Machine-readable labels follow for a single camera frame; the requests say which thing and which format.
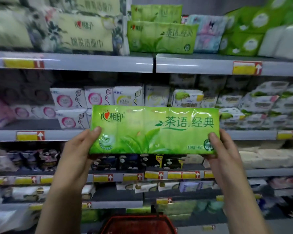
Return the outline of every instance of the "white arrow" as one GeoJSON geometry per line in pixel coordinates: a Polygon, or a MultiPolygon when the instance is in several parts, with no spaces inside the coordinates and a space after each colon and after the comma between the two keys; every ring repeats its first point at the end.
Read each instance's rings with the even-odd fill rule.
{"type": "Polygon", "coordinates": [[[38,137],[39,137],[40,140],[42,140],[42,138],[43,138],[43,133],[40,132],[40,133],[38,134],[38,137]]]}
{"type": "Polygon", "coordinates": [[[256,74],[259,74],[260,70],[262,69],[262,66],[260,64],[256,65],[256,74]]]}

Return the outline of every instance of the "right hand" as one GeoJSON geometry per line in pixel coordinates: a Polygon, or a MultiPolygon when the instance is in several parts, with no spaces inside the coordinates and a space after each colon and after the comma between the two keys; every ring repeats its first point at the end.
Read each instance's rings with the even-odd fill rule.
{"type": "Polygon", "coordinates": [[[220,138],[213,132],[209,133],[208,138],[217,158],[210,157],[207,160],[223,194],[232,196],[241,189],[250,189],[241,156],[230,135],[220,129],[220,138]]]}

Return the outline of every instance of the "left hand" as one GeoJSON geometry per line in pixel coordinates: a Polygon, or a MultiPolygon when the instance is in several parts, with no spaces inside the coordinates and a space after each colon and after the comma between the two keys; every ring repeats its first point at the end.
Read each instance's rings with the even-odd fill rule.
{"type": "Polygon", "coordinates": [[[82,192],[90,165],[90,147],[101,134],[101,127],[85,130],[65,143],[63,153],[53,178],[52,188],[64,188],[82,192]]]}

